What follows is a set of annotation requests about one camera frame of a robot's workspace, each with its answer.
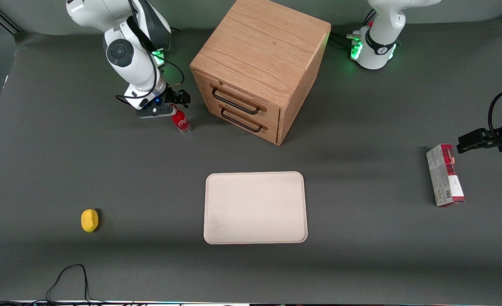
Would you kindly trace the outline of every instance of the black metal handle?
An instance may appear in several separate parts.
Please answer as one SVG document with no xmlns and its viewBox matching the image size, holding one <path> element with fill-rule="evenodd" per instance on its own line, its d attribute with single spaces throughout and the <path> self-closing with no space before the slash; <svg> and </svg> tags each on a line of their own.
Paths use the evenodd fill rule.
<svg viewBox="0 0 502 306">
<path fill-rule="evenodd" d="M 226 104 L 228 104 L 228 105 L 232 105 L 232 106 L 236 107 L 236 108 L 237 108 L 238 110 L 240 110 L 240 111 L 246 112 L 246 113 L 248 113 L 248 114 L 250 114 L 250 115 L 256 115 L 256 114 L 259 112 L 259 110 L 260 110 L 260 107 L 257 107 L 257 109 L 256 109 L 256 110 L 248 110 L 247 108 L 245 108 L 245 107 L 241 107 L 241 106 L 239 106 L 238 104 L 236 104 L 236 103 L 234 103 L 234 102 L 228 101 L 228 100 L 227 100 L 227 99 L 225 99 L 224 97 L 221 97 L 221 96 L 216 95 L 216 94 L 215 94 L 216 92 L 217 92 L 217 87 L 214 87 L 214 89 L 213 89 L 213 91 L 212 91 L 212 95 L 214 96 L 214 98 L 216 98 L 216 99 L 218 99 L 218 100 L 220 100 L 220 101 L 222 101 L 222 102 L 225 102 L 225 103 L 226 103 Z"/>
<path fill-rule="evenodd" d="M 247 130 L 250 130 L 253 133 L 258 133 L 258 132 L 260 132 L 260 130 L 262 130 L 262 125 L 259 125 L 259 128 L 252 128 L 246 124 L 239 122 L 238 120 L 235 120 L 234 118 L 230 118 L 229 116 L 225 115 L 224 111 L 226 111 L 226 108 L 223 107 L 222 110 L 220 110 L 220 115 L 223 116 L 223 118 L 229 120 L 230 122 L 238 124 L 242 128 L 246 128 Z"/>
</svg>

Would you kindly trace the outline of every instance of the wooden cabinet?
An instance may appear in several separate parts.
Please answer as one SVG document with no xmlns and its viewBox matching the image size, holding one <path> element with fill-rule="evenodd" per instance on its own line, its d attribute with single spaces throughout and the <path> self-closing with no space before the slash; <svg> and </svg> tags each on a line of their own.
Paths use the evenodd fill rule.
<svg viewBox="0 0 502 306">
<path fill-rule="evenodd" d="M 237 0 L 191 62 L 210 113 L 281 145 L 321 65 L 330 23 Z"/>
</svg>

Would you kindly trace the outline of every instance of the gray backdrop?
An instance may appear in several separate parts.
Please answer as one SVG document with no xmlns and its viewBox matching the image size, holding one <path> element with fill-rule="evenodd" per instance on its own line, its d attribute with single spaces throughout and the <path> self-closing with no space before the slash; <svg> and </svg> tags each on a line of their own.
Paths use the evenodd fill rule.
<svg viewBox="0 0 502 306">
<path fill-rule="evenodd" d="M 101 35 L 18 37 L 0 99 L 0 299 L 41 298 L 82 263 L 109 300 L 502 305 L 502 153 L 457 155 L 468 202 L 447 209 L 424 155 L 486 126 L 502 19 L 409 25 L 379 71 L 329 46 L 281 147 L 206 110 L 188 64 L 210 33 L 175 34 L 185 136 L 114 99 L 127 84 Z M 497 125 L 502 100 L 495 112 Z M 304 243 L 204 242 L 209 174 L 284 170 L 305 178 Z M 90 207 L 94 234 L 79 223 Z M 53 298 L 81 299 L 82 284 L 69 271 Z"/>
<path fill-rule="evenodd" d="M 172 27 L 215 28 L 234 0 L 150 0 Z M 332 23 L 362 21 L 366 0 L 274 0 Z M 0 0 L 0 9 L 24 30 L 43 34 L 89 34 L 68 17 L 65 0 Z M 409 23 L 460 23 L 502 16 L 502 0 L 443 0 L 429 8 L 406 11 Z"/>
</svg>

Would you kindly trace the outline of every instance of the box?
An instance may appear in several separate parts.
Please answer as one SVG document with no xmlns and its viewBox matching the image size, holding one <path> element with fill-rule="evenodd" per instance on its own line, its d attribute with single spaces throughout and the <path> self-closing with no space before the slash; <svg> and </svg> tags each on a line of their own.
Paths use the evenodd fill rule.
<svg viewBox="0 0 502 306">
<path fill-rule="evenodd" d="M 465 202 L 459 177 L 455 172 L 453 145 L 441 144 L 426 153 L 437 207 L 450 207 Z"/>
<path fill-rule="evenodd" d="M 330 23 L 237 0 L 190 64 L 208 111 L 281 145 L 321 66 Z"/>
</svg>

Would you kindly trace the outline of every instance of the cardboard box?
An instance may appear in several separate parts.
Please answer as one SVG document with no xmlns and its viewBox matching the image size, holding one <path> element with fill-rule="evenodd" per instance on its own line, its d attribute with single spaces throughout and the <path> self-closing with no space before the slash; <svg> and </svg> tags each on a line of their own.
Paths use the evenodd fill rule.
<svg viewBox="0 0 502 306">
<path fill-rule="evenodd" d="M 453 145 L 441 144 L 426 153 L 437 207 L 450 207 L 465 202 L 459 177 L 455 172 Z"/>
</svg>

